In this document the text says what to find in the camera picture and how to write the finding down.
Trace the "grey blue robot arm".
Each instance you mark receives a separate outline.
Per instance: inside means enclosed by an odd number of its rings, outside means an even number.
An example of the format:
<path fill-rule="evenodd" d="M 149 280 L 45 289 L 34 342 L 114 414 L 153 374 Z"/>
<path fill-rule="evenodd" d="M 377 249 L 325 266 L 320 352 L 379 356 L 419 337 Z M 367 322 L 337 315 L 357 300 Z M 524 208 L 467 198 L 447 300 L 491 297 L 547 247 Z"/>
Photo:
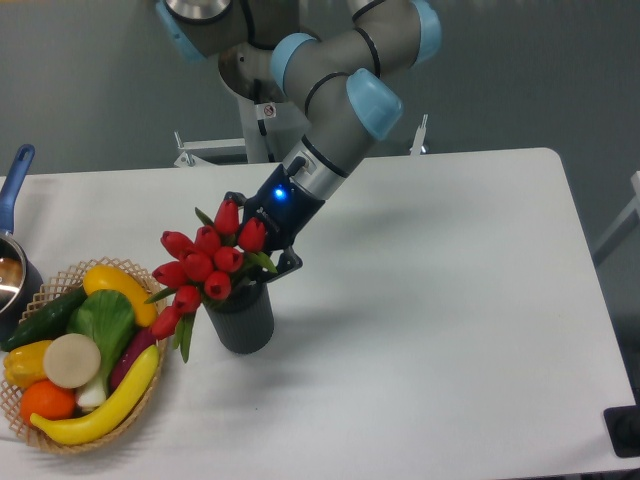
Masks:
<path fill-rule="evenodd" d="M 353 26 L 329 40 L 305 31 L 295 1 L 160 1 L 157 13 L 188 59 L 216 57 L 236 97 L 247 159 L 274 172 L 250 198 L 235 239 L 248 281 L 301 266 L 301 229 L 386 138 L 403 112 L 384 77 L 432 58 L 442 41 L 425 1 L 352 1 Z"/>

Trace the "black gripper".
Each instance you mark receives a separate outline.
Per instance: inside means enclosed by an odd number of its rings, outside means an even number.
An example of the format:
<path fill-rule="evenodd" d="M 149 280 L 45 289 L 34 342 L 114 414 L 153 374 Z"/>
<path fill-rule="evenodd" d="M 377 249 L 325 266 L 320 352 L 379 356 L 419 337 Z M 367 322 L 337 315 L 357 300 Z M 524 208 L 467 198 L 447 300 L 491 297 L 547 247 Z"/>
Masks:
<path fill-rule="evenodd" d="M 302 170 L 303 163 L 296 156 L 288 167 L 279 165 L 253 196 L 234 191 L 225 194 L 224 204 L 243 211 L 243 227 L 257 219 L 266 231 L 260 252 L 243 253 L 242 266 L 234 274 L 235 289 L 272 283 L 302 267 L 302 259 L 290 246 L 325 204 L 294 182 L 293 175 Z"/>

